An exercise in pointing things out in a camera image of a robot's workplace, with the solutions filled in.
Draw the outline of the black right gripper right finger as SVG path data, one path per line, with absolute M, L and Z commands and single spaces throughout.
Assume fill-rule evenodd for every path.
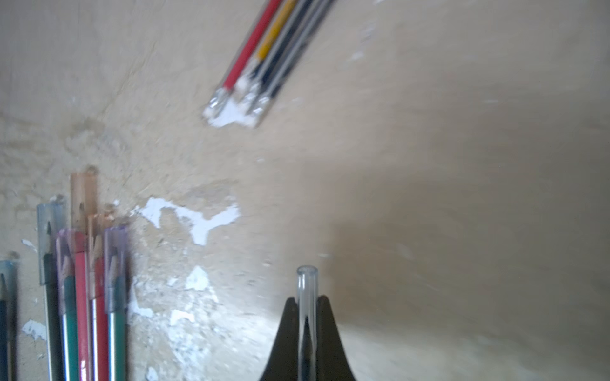
M 327 296 L 322 295 L 317 299 L 316 314 L 317 380 L 355 381 Z

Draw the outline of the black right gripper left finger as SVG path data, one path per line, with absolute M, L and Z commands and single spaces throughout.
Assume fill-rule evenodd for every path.
M 260 381 L 297 381 L 298 345 L 299 308 L 294 298 L 288 298 Z

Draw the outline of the clear pencil cap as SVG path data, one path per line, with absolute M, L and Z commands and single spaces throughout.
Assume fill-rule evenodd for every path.
M 303 326 L 305 318 L 309 318 L 311 328 L 314 332 L 314 343 L 317 349 L 317 299 L 318 299 L 318 269 L 311 265 L 303 265 L 298 267 L 297 271 L 297 295 L 296 301 L 299 308 L 299 341 L 300 330 Z

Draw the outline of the red pencil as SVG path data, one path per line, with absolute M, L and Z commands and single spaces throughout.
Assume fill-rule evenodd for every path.
M 203 111 L 203 117 L 216 118 L 222 111 L 227 100 L 234 91 L 234 86 L 238 81 L 239 76 L 246 67 L 250 57 L 254 54 L 256 47 L 274 19 L 282 2 L 282 0 L 268 0 L 262 7 L 261 12 L 257 15 L 254 24 L 250 28 L 240 49 L 238 49 L 237 54 L 220 85 L 214 91 L 214 94 L 206 105 Z

